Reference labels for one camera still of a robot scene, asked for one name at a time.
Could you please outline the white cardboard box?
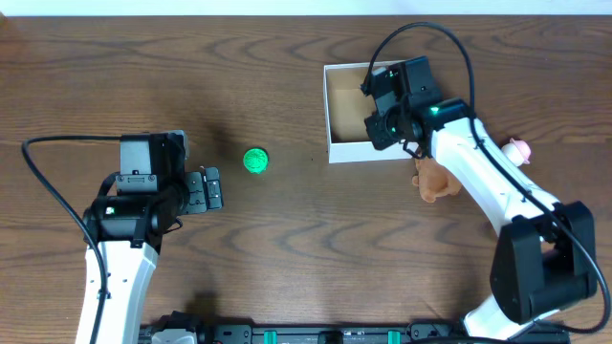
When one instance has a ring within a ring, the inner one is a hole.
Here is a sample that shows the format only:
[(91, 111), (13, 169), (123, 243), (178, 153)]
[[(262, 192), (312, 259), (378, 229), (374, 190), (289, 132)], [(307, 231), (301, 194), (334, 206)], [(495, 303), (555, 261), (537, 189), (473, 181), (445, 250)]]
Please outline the white cardboard box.
[(323, 67), (323, 95), (328, 162), (408, 160), (400, 144), (376, 150), (369, 140), (364, 121), (376, 110), (374, 100), (365, 97), (360, 85), (367, 62), (333, 64)]

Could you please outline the brown plush bear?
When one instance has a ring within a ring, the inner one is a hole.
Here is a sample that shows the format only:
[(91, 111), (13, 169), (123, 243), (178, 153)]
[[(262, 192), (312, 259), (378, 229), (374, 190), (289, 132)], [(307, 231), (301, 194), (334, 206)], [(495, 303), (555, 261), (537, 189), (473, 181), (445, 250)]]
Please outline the brown plush bear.
[(418, 187), (421, 198), (427, 203), (434, 203), (438, 198), (446, 196), (456, 196), (462, 189), (462, 184), (453, 174), (434, 159), (416, 160), (415, 167), (412, 184)]

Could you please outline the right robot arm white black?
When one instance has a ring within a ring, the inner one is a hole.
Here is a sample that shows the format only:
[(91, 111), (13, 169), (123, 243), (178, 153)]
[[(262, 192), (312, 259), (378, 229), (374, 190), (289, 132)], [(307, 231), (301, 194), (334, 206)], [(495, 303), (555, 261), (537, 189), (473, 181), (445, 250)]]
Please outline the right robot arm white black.
[(376, 100), (365, 125), (376, 149), (419, 144), (424, 155), (456, 178), (482, 208), (497, 233), (490, 275), (491, 296), (469, 312), (471, 337), (511, 339), (545, 317), (592, 297), (611, 295), (596, 261), (595, 224), (581, 202), (562, 204), (522, 173), (492, 142), (482, 122), (462, 99)]

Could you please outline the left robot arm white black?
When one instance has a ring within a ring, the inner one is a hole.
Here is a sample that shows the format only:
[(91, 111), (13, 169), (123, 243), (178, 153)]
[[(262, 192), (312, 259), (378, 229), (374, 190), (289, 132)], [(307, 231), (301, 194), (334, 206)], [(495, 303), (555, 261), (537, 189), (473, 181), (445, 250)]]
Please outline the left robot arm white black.
[(123, 191), (153, 182), (153, 175), (111, 174), (86, 211), (95, 245), (85, 255), (87, 280), (77, 343), (136, 343), (163, 237), (181, 227), (182, 216), (223, 207), (215, 167), (185, 173), (162, 192)]

